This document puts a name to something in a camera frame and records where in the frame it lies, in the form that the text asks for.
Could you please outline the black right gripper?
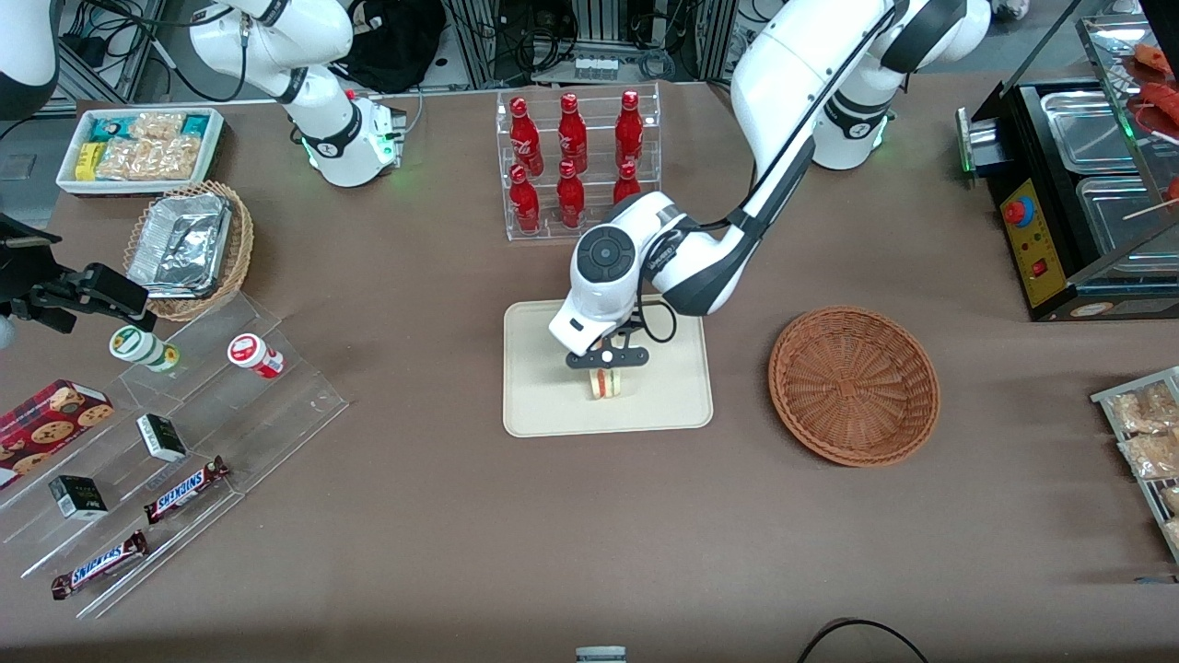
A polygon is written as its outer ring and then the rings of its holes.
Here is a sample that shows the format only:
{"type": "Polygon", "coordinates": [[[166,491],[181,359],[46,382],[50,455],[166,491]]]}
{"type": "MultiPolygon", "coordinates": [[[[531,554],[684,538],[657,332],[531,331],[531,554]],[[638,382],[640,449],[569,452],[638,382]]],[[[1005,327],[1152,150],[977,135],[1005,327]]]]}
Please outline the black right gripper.
{"type": "Polygon", "coordinates": [[[62,242],[45,232],[1,215],[1,315],[4,319],[34,320],[52,332],[71,334],[75,311],[103,314],[110,319],[149,320],[149,293],[134,281],[103,264],[90,263],[81,270],[60,265],[52,245],[62,242]],[[62,297],[27,297],[34,285],[60,277],[62,297]]]}

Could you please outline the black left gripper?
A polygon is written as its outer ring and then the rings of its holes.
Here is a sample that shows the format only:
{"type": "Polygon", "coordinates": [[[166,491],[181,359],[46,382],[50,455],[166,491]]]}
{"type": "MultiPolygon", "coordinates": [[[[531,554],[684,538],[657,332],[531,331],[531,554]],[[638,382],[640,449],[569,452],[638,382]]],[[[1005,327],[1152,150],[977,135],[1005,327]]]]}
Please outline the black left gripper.
{"type": "Polygon", "coordinates": [[[590,381],[601,381],[601,370],[612,370],[615,380],[623,378],[623,369],[628,366],[648,365],[648,349],[641,344],[632,344],[632,335],[639,332],[635,324],[623,324],[610,335],[602,336],[582,355],[569,353],[565,357],[566,366],[574,370],[590,370],[590,381]]]}

